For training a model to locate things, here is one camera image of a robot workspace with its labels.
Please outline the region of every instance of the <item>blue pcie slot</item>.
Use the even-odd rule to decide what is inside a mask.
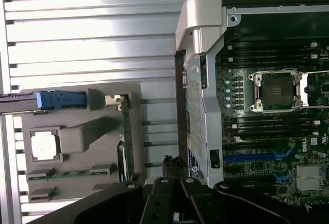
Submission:
[[[277,160],[277,156],[274,153],[267,154],[251,154],[251,155],[232,155],[225,156],[225,162],[246,162],[246,161],[273,161]]]

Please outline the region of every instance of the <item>green circuit board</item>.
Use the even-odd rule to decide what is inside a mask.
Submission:
[[[292,206],[329,203],[328,45],[225,43],[216,58],[225,180]]]

